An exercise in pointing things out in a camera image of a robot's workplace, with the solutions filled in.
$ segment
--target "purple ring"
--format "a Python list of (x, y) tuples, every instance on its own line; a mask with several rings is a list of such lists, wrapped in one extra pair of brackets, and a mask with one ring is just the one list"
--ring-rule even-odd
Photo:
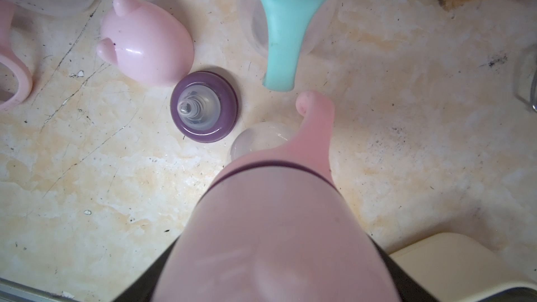
[[(192, 85), (203, 85), (214, 91), (220, 101), (220, 116), (208, 130), (194, 130), (186, 126), (177, 111), (179, 96)], [(213, 143), (223, 139), (232, 131), (238, 118), (238, 98), (235, 90), (224, 77), (210, 71), (196, 71), (188, 74), (173, 89), (170, 99), (171, 118), (179, 131), (199, 143)]]

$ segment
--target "pink baby bottle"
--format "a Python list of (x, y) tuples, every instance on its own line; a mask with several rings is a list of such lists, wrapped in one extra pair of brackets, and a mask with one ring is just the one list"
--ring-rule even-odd
[(334, 186), (331, 100), (296, 101), (298, 133), (232, 161), (200, 199), (152, 300), (399, 301), (373, 241)]

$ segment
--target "teal bottle handle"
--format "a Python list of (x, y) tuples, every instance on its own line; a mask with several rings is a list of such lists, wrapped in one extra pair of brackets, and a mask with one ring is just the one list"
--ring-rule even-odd
[(302, 41), (315, 12), (326, 0), (261, 0), (268, 26), (268, 63), (263, 85), (291, 91)]
[(273, 91), (291, 91), (295, 85), (296, 67), (305, 31), (324, 1), (261, 2), (265, 8), (269, 31), (269, 56), (263, 85)]

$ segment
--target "stained surface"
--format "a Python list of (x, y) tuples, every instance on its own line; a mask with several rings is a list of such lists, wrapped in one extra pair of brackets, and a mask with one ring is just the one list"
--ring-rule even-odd
[(459, 232), (537, 279), (537, 115), (516, 96), (536, 69), (537, 0), (449, 13), (437, 0), (340, 0), (290, 93), (262, 86), (266, 60), (235, 0), (152, 1), (191, 32), (193, 70), (234, 81), (235, 130), (214, 144), (183, 138), (172, 88), (95, 56), (112, 0), (62, 20), (18, 10), (12, 43), (34, 90), (0, 114), (0, 277), (111, 300), (177, 238), (240, 131), (298, 127), (297, 93), (316, 89), (336, 104), (334, 181), (379, 245)]

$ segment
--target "pink bottle handle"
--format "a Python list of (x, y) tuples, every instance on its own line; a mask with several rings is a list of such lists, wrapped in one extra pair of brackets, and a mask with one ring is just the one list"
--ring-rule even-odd
[[(19, 81), (17, 92), (7, 101), (0, 103), (0, 111), (11, 109), (22, 103), (32, 90), (32, 75), (28, 67), (13, 53), (9, 42), (11, 20), (15, 12), (15, 4), (0, 0), (0, 63), (13, 71)], [(8, 91), (0, 91), (0, 95), (11, 95)]]
[(281, 161), (311, 169), (333, 185), (328, 151), (334, 122), (334, 105), (328, 97), (317, 91), (305, 91), (296, 99), (296, 109), (304, 116), (304, 120), (299, 132), (291, 140), (279, 147), (238, 158), (220, 171), (213, 184), (248, 164)]

